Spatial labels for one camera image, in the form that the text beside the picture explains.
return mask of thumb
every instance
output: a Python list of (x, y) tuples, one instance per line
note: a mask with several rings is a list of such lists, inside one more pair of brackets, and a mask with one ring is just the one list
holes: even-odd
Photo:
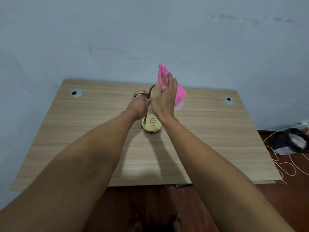
[(150, 98), (150, 99), (146, 99), (146, 100), (145, 100), (145, 103), (146, 103), (147, 106), (149, 106), (150, 103), (151, 103), (151, 98)]
[(155, 87), (154, 87), (154, 93), (153, 93), (153, 97), (161, 97), (161, 91), (162, 91), (162, 86), (161, 84), (158, 82)]

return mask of foot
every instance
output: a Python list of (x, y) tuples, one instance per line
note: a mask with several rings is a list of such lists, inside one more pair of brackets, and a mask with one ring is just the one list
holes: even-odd
[(127, 223), (128, 232), (142, 232), (141, 228), (141, 220), (139, 218), (139, 215), (135, 213), (128, 221)]
[(175, 232), (183, 232), (183, 222), (179, 214), (174, 216), (172, 228)]

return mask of red mark on gold ring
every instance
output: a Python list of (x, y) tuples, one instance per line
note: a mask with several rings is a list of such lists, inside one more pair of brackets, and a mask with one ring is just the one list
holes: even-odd
[(149, 124), (153, 124), (153, 123), (156, 124), (156, 122), (154, 122), (154, 121), (157, 121), (157, 120), (155, 120), (154, 118), (151, 118), (149, 123), (148, 123), (148, 126), (151, 127), (151, 125), (149, 125)]

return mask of person's left arm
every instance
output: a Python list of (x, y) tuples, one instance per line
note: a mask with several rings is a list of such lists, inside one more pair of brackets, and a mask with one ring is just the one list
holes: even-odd
[(150, 102), (145, 95), (134, 97), (119, 116), (57, 154), (0, 211), (0, 231), (82, 231), (110, 182), (131, 126), (147, 114)]

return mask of light wood tabletop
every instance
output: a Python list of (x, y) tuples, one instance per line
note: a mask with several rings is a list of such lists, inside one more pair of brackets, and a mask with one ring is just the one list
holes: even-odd
[[(150, 85), (64, 80), (11, 187), (25, 189), (68, 144), (126, 109)], [(71, 96), (74, 88), (83, 90)], [(281, 177), (236, 91), (185, 88), (175, 117), (255, 183)], [(234, 100), (225, 103), (226, 97)], [(164, 130), (148, 134), (134, 123), (109, 186), (191, 183)]]

